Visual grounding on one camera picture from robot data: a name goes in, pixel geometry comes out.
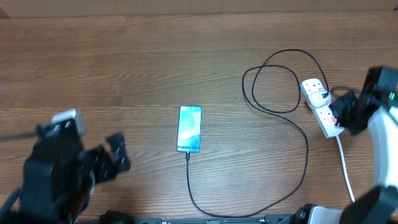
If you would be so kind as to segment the blue Galaxy smartphone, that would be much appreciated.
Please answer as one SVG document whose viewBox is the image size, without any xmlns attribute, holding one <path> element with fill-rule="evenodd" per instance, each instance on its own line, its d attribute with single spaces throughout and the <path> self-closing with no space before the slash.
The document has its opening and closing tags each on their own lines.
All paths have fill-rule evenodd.
<svg viewBox="0 0 398 224">
<path fill-rule="evenodd" d="M 201 106 L 181 106 L 178 116 L 177 151 L 199 153 L 201 148 Z"/>
</svg>

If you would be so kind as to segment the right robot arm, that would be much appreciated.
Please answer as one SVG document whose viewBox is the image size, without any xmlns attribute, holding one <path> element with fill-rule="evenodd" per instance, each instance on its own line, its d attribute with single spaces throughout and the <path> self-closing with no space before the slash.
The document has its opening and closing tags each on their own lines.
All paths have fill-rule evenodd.
<svg viewBox="0 0 398 224">
<path fill-rule="evenodd" d="M 360 94 L 350 90 L 330 109 L 353 136 L 367 129 L 374 153 L 374 187 L 342 211 L 340 223 L 391 223 L 397 210 L 397 69 L 369 68 Z"/>
</svg>

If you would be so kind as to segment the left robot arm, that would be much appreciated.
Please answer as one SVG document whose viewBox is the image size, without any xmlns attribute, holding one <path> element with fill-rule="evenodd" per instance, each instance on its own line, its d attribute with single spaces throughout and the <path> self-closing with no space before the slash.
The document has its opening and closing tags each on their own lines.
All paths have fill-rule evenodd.
<svg viewBox="0 0 398 224">
<path fill-rule="evenodd" d="M 38 141 L 23 166 L 21 188 L 1 207 L 1 223 L 75 223 L 95 185 L 128 171 L 122 133 L 86 150 L 74 119 L 37 127 Z"/>
</svg>

